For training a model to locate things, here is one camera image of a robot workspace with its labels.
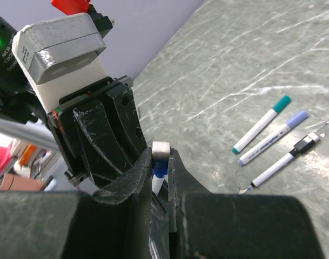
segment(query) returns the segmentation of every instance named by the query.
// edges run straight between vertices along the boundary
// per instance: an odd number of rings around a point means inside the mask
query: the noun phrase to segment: whiteboard marker
[[[303,122],[307,118],[308,118],[308,114],[305,111],[300,111],[299,113],[294,115],[286,123],[279,126],[279,128],[275,132],[271,133],[269,136],[267,136],[265,139],[263,139],[261,142],[256,144],[253,148],[251,148],[246,154],[241,156],[241,158],[238,161],[239,165],[244,166],[245,164],[250,162],[253,158],[255,158],[257,155],[262,153],[264,150],[266,150],[268,147],[270,147],[277,140],[279,140],[286,133],[288,133],[290,130],[298,126],[301,122]]]
[[[244,194],[245,192],[252,190],[258,186],[260,186],[263,182],[265,182],[268,178],[270,178],[273,174],[275,174],[278,170],[284,167],[291,160],[296,158],[297,156],[304,154],[311,147],[313,147],[319,141],[318,135],[315,133],[310,133],[304,138],[302,138],[299,142],[294,145],[294,148],[287,153],[284,157],[274,163],[271,167],[269,167],[266,171],[260,174],[257,178],[255,178],[246,189],[240,190],[239,194]]]
[[[259,132],[269,124],[289,103],[289,96],[283,96],[265,115],[233,146],[233,153],[241,152]]]

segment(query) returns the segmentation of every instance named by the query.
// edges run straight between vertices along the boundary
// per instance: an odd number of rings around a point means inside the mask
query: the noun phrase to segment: marble countertop
[[[170,142],[216,193],[245,188],[304,135],[322,134],[254,193],[297,197],[329,258],[329,0],[209,0],[133,90],[149,143]],[[232,146],[285,94],[292,102],[245,151],[300,110],[310,117],[240,167]]]

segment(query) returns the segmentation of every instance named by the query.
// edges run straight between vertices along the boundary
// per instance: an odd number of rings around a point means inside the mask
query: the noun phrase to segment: metal tube
[[[60,150],[51,132],[45,127],[36,124],[19,124],[0,119],[0,133],[16,139],[22,139],[38,147],[59,153]]]

